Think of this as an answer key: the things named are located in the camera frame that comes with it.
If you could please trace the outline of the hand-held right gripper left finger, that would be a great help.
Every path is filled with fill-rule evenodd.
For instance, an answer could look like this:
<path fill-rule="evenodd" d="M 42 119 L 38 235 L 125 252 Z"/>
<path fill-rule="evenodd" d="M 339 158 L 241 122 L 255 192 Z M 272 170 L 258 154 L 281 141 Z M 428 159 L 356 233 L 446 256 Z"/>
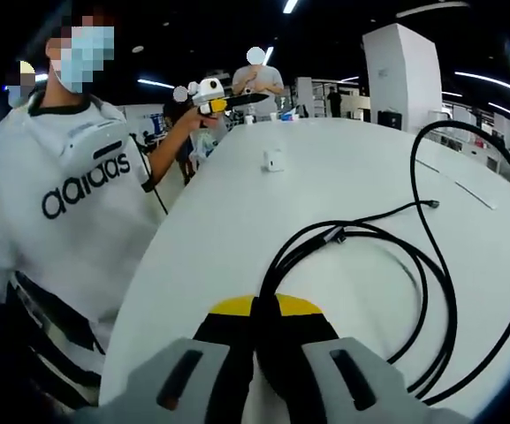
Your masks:
<path fill-rule="evenodd" d="M 109 403 L 72 414 L 74 423 L 239 423 L 254 374 L 254 296 L 212 307 L 194 336 L 137 367 Z"/>

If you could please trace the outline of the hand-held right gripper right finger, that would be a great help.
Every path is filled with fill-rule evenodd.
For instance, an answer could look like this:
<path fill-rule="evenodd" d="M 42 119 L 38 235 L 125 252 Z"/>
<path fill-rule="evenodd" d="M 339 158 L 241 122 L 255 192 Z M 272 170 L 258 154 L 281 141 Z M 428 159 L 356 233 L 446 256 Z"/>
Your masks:
<path fill-rule="evenodd" d="M 412 396 L 402 373 L 353 337 L 340 337 L 319 307 L 289 295 L 255 300 L 255 351 L 292 423 L 468 423 Z"/>

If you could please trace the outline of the person's left hand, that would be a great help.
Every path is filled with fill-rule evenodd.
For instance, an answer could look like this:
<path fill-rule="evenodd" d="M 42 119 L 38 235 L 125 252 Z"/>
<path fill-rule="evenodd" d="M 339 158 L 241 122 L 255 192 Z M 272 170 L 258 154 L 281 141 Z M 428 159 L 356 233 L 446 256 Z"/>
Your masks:
<path fill-rule="evenodd" d="M 221 118 L 220 113 L 202 114 L 198 108 L 191 108 L 185 115 L 186 126 L 190 132 L 200 128 L 215 128 Z"/>

